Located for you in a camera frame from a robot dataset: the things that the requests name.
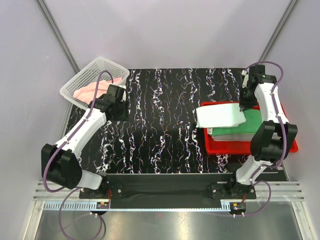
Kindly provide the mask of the green towel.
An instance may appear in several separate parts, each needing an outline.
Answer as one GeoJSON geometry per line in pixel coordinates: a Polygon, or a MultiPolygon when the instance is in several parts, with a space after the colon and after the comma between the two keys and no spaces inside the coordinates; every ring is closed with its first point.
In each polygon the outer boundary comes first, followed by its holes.
{"type": "Polygon", "coordinates": [[[207,133],[213,137],[236,134],[255,134],[262,124],[261,112],[258,109],[250,109],[244,112],[245,122],[231,127],[209,128],[207,133]]]}

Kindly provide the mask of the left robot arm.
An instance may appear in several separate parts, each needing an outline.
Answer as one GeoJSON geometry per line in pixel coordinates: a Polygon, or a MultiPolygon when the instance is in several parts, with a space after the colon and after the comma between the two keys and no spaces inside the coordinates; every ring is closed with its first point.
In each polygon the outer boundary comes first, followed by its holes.
{"type": "Polygon", "coordinates": [[[57,189],[86,188],[97,198],[108,193],[108,186],[100,174],[83,170],[79,164],[83,148],[108,121],[128,119],[127,91],[123,85],[111,84],[107,92],[93,100],[80,121],[55,144],[41,149],[41,174],[44,188],[52,193],[48,181],[57,189]]]}

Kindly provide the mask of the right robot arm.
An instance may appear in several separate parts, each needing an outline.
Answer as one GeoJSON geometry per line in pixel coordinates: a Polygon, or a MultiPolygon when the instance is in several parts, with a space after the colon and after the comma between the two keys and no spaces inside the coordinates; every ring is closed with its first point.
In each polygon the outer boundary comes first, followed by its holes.
{"type": "Polygon", "coordinates": [[[252,63],[241,73],[240,111],[258,106],[262,123],[250,142],[250,155],[227,185],[228,195],[235,199],[253,191],[265,169],[276,169],[283,163],[298,133],[298,127],[287,119],[278,95],[282,78],[267,74],[266,64],[252,63]]]}

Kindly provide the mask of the white towel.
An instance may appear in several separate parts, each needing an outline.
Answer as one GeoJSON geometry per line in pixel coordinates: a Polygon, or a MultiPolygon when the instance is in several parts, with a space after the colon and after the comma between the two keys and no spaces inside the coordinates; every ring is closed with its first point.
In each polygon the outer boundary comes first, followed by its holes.
{"type": "Polygon", "coordinates": [[[202,129],[235,127],[246,121],[238,103],[201,106],[195,112],[196,127],[202,129]]]}

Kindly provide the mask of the grey towel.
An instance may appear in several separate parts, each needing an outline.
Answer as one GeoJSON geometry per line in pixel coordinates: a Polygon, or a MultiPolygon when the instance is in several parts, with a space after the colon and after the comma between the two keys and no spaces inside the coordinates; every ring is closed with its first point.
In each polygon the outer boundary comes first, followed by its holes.
{"type": "Polygon", "coordinates": [[[224,134],[224,135],[212,135],[214,141],[231,141],[231,142],[250,142],[254,134],[242,133],[242,134],[224,134]]]}

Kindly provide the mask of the pink towel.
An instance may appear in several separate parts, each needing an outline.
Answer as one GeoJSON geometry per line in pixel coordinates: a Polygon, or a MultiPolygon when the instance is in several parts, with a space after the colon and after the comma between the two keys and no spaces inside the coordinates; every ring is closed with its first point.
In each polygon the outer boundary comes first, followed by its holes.
{"type": "MultiPolygon", "coordinates": [[[[100,80],[98,83],[98,90],[97,90],[97,94],[96,97],[99,98],[101,97],[103,94],[107,93],[107,90],[110,86],[119,86],[118,83],[120,83],[122,80],[121,77],[115,78],[113,80],[113,83],[111,80],[107,81],[107,80],[100,80]]],[[[97,82],[92,82],[87,86],[81,87],[80,89],[76,90],[73,93],[73,97],[83,103],[86,103],[87,105],[89,105],[93,99],[94,99],[94,94],[96,91],[96,86],[97,86],[97,82]]]]}

